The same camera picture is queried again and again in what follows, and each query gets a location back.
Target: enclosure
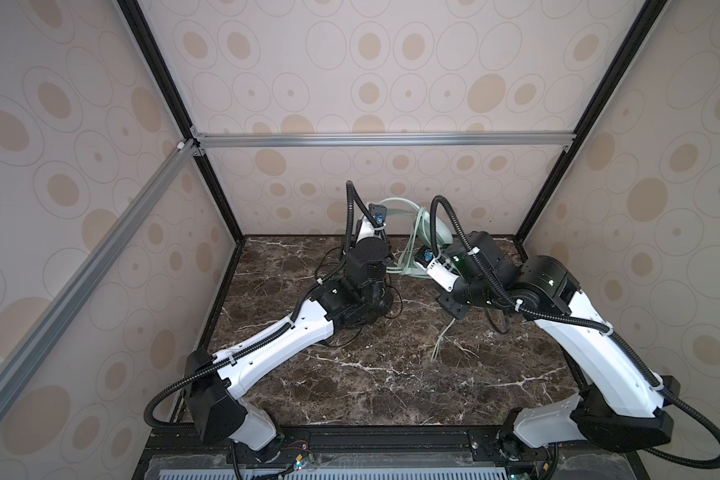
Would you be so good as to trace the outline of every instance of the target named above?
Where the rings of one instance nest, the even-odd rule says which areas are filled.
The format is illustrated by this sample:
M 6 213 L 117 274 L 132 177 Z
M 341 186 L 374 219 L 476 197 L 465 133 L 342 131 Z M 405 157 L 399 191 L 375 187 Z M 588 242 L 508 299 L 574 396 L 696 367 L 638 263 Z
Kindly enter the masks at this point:
M 347 180 L 407 211 L 385 226 L 396 257 L 441 194 L 515 264 L 556 258 L 720 427 L 720 0 L 10 0 L 0 478 L 144 478 L 200 452 L 153 432 L 148 401 L 336 265 Z M 388 316 L 246 398 L 289 432 L 383 433 L 460 463 L 512 408 L 579 390 L 534 323 L 451 322 L 430 279 L 388 282 Z M 717 454 L 667 411 L 660 449 Z M 157 414 L 191 420 L 175 396 Z M 565 446 L 557 474 L 592 448 Z M 611 460 L 587 468 L 720 478 Z

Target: wallpaper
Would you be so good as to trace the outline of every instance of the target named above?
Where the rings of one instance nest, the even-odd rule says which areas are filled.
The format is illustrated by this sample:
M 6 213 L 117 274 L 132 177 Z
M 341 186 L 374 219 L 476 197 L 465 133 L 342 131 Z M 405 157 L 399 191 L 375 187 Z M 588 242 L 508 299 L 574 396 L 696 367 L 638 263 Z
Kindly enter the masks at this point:
M 140 0 L 199 131 L 566 130 L 642 0 Z
M 0 2 L 0 363 L 177 141 L 108 0 Z
M 0 480 L 131 478 L 144 406 L 183 376 L 232 247 L 187 160 L 0 424 Z
M 554 166 L 560 145 L 212 148 L 211 163 L 245 234 L 343 234 L 346 180 L 360 197 L 448 198 L 467 231 L 514 234 Z M 411 209 L 403 202 L 388 206 Z M 450 225 L 445 212 L 438 215 Z M 407 234 L 410 216 L 389 219 Z
M 526 242 L 720 427 L 720 0 L 675 2 Z M 712 458 L 674 407 L 671 452 Z M 653 478 L 714 478 L 641 455 Z

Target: vent grille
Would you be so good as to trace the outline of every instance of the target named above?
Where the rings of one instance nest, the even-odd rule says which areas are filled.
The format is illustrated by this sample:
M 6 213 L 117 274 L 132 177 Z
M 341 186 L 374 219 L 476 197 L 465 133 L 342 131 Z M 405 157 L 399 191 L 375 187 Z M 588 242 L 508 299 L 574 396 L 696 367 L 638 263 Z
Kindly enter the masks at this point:
M 242 472 L 243 480 L 275 473 L 278 470 L 257 469 Z M 320 468 L 315 472 L 301 470 L 286 476 L 287 480 L 508 480 L 500 467 L 456 468 Z M 161 470 L 160 480 L 236 480 L 229 469 Z

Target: dark brown marble surface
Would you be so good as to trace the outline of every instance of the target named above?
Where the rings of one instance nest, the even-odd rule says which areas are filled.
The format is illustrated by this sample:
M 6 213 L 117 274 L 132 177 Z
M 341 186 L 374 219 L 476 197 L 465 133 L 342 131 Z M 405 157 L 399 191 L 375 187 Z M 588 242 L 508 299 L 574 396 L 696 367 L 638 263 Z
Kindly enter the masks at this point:
M 313 282 L 321 257 L 339 242 L 335 236 L 249 238 L 209 351 L 283 318 Z M 393 250 L 404 243 L 392 238 Z M 517 258 L 511 242 L 499 244 Z M 365 327 L 345 348 L 310 346 L 272 370 L 246 398 L 282 425 L 452 426 L 499 424 L 511 408 L 556 402 L 576 391 L 547 333 L 515 321 L 509 334 L 499 335 L 475 308 L 452 325 L 431 360 L 438 334 L 451 321 L 435 301 L 438 287 L 398 275 L 393 283 L 403 298 L 400 316 Z M 390 316 L 399 308 L 395 298 Z M 329 341 L 337 345 L 354 335 L 340 332 Z

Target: side wall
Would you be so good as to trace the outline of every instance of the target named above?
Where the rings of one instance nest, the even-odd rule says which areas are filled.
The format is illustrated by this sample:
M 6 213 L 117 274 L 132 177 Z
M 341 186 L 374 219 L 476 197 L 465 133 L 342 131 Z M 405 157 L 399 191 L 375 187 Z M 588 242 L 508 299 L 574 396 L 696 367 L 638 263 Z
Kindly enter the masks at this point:
M 0 364 L 179 135 L 109 0 L 0 1 Z
M 526 242 L 720 426 L 720 0 L 664 14 Z M 717 454 L 676 413 L 671 452 Z M 720 478 L 643 455 L 654 478 Z
M 178 138 L 110 0 L 0 2 L 0 364 Z M 187 161 L 0 424 L 0 479 L 130 478 L 232 248 Z
M 0 479 L 131 478 L 230 261 L 223 225 L 188 160 L 0 424 Z
M 211 148 L 211 163 L 247 234 L 343 234 L 346 180 L 363 201 L 445 195 L 464 228 L 513 234 L 560 156 L 560 145 Z M 389 206 L 411 210 L 403 202 Z M 444 210 L 439 214 L 448 223 Z M 390 234 L 413 219 L 394 216 Z

